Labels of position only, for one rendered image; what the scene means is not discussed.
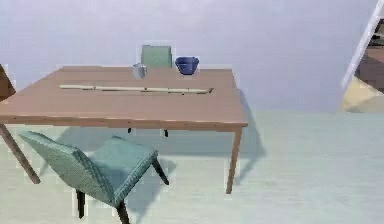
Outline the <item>blue bowl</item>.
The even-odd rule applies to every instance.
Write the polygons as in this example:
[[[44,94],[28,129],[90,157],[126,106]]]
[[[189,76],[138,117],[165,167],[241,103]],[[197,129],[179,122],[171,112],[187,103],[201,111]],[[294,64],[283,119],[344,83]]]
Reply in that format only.
[[[193,75],[199,64],[199,59],[197,57],[178,57],[175,64],[182,75]]]

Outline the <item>brown wooden furniture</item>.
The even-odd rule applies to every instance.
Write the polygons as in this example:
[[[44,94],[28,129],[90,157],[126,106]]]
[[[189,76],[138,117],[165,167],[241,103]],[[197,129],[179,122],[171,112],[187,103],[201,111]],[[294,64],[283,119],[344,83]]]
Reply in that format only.
[[[14,95],[16,90],[14,89],[9,77],[7,76],[3,66],[0,64],[0,101]]]

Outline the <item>white door frame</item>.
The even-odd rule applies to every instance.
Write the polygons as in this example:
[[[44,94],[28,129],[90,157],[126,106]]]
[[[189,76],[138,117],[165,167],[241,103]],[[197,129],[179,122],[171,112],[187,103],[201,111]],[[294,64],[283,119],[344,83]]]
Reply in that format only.
[[[362,37],[360,38],[360,41],[357,45],[356,51],[348,65],[347,71],[340,83],[340,86],[343,89],[346,89],[349,82],[351,81],[352,77],[354,76],[355,72],[357,71],[357,68],[364,56],[365,50],[372,38],[372,36],[375,33],[375,29],[377,25],[379,24],[379,21],[383,18],[382,11],[384,9],[384,0],[378,0],[375,9],[368,20],[368,24],[363,32]]]

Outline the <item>green fabric chair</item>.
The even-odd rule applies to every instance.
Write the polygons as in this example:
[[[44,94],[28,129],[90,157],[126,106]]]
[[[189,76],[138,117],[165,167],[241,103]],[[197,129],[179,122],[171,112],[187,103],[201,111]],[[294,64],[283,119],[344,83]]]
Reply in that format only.
[[[170,46],[143,45],[141,61],[148,68],[171,68],[172,52]]]

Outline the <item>grey mug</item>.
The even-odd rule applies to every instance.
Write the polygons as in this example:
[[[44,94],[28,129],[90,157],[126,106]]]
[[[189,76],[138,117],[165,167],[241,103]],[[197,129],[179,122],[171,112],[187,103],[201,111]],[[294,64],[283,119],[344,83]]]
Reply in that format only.
[[[133,65],[132,70],[136,78],[144,78],[147,72],[147,67],[144,64],[137,63]]]

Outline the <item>brown wooden table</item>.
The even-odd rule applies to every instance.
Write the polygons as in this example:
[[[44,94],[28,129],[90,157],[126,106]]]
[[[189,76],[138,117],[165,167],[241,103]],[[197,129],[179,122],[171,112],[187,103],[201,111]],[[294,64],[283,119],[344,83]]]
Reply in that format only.
[[[214,88],[209,94],[61,89],[59,85]],[[65,66],[0,102],[0,124],[225,131],[234,134],[226,192],[232,192],[242,129],[248,119],[230,69]]]

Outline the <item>teal fabric chair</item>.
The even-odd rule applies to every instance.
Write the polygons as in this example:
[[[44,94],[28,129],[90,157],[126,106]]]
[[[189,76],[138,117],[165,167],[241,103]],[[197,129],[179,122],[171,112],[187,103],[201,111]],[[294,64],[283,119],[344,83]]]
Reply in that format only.
[[[125,198],[146,171],[153,167],[163,182],[168,181],[157,150],[119,136],[106,140],[90,156],[39,132],[25,131],[20,137],[76,190],[80,217],[84,215],[85,197],[90,196],[115,208],[122,224],[130,224]]]

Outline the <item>long pale wooden stick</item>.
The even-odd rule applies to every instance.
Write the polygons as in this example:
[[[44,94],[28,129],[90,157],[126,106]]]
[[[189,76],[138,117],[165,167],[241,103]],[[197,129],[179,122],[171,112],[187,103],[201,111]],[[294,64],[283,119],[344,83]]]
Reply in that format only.
[[[139,92],[166,92],[166,93],[195,93],[209,94],[214,88],[191,89],[191,88],[158,88],[158,87],[118,87],[118,86],[96,86],[96,85],[59,85],[61,89],[81,89],[81,90],[100,90],[100,91],[139,91]]]

